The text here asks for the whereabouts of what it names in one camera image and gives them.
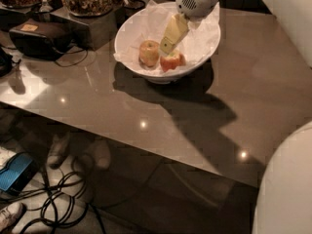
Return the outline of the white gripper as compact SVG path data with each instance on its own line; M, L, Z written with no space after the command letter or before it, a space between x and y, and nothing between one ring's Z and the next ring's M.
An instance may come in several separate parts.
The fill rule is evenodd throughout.
M188 18L205 18L219 0L175 0L179 14L171 16L160 42L160 53L168 55L187 34Z

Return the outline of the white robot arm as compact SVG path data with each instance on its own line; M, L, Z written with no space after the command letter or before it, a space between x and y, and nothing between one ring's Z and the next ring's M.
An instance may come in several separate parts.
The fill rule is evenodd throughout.
M211 92L236 118L243 181L259 169L254 234L312 234L312 0L262 0L269 14L225 10Z

